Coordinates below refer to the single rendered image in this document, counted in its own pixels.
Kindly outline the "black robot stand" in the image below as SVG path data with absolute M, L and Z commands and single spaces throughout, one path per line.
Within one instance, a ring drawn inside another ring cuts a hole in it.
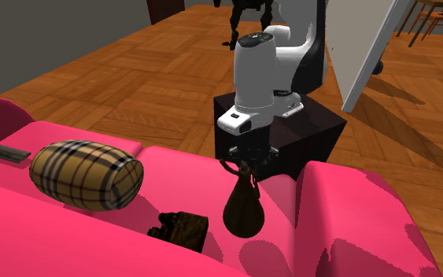
M 241 111 L 234 106 L 235 93 L 213 99 L 215 158 L 227 161 L 235 139 L 257 128 L 270 125 L 269 143 L 279 151 L 274 175 L 293 179 L 309 161 L 325 162 L 342 133 L 346 120 L 306 95 L 297 100 L 300 107 L 292 115 L 274 116 L 272 107 Z M 253 170 L 264 157 L 243 157 Z

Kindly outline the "white leaning board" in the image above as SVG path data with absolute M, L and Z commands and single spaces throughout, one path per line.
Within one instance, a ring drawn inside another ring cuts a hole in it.
M 343 100 L 352 112 L 409 0 L 329 0 L 327 49 Z

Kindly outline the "dark brown blocky figure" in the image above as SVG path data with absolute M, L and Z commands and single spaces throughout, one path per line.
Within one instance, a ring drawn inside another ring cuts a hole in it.
M 209 228 L 209 218 L 188 212 L 162 212 L 160 227 L 151 227 L 147 235 L 201 253 Z

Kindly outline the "black thin-legged figure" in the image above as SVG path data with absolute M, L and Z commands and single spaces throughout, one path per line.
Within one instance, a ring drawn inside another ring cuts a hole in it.
M 237 27 L 242 15 L 242 12 L 246 9 L 261 10 L 261 6 L 264 6 L 264 13 L 260 18 L 261 30 L 264 31 L 272 21 L 272 4 L 274 0 L 231 0 L 234 7 L 231 12 L 230 25 L 231 25 L 231 40 L 229 42 L 223 42 L 224 46 L 229 46 L 230 50 L 235 49 L 236 42 L 238 40 Z

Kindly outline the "tan plaid bolster pillow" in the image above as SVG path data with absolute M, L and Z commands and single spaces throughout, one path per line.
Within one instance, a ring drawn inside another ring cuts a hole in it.
M 129 205 L 144 179 L 143 164 L 114 146 L 86 140 L 53 142 L 33 158 L 29 176 L 45 195 L 90 211 Z

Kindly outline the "dark brown round-bellied vase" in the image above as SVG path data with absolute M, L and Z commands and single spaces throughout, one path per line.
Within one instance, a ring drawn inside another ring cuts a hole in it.
M 234 236 L 252 238 L 261 231 L 265 221 L 255 172 L 245 161 L 240 162 L 237 171 L 223 159 L 220 163 L 226 171 L 238 177 L 223 209 L 223 223 Z

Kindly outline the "dark brown cabinet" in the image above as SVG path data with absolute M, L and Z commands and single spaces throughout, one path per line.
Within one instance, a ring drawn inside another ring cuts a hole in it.
M 152 25 L 185 9 L 184 0 L 146 0 Z

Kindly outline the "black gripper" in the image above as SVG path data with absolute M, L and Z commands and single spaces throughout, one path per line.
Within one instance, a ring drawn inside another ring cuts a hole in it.
M 227 153 L 227 161 L 236 164 L 239 168 L 243 157 L 264 157 L 255 163 L 253 176 L 256 181 L 263 181 L 274 175 L 279 158 L 279 151 L 271 148 L 269 143 L 270 125 L 247 131 L 235 139 Z

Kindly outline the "wooden chair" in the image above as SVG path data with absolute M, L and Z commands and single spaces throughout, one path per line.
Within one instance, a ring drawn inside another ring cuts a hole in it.
M 420 12 L 415 22 L 417 21 L 425 22 L 428 25 L 428 29 L 422 37 L 422 40 L 424 40 L 437 26 L 443 26 L 443 12 L 432 12 L 428 19 L 426 19 L 426 12 Z

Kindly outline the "pink sofa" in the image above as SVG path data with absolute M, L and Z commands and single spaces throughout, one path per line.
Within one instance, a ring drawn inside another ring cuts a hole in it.
M 31 162 L 65 140 L 136 157 L 144 179 L 134 200 L 95 212 L 40 192 Z M 3 98 L 0 145 L 31 153 L 0 160 L 0 277 L 442 277 L 403 201 L 374 172 L 311 161 L 297 179 L 272 176 L 259 184 L 263 228 L 239 238 L 223 223 L 237 178 L 215 159 L 37 121 Z M 201 253 L 147 235 L 162 212 L 209 218 Z

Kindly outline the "dark grey flat remote control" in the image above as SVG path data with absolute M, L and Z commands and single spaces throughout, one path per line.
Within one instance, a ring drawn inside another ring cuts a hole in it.
M 19 164 L 31 155 L 30 152 L 19 150 L 10 146 L 0 145 L 0 160 L 11 161 Z

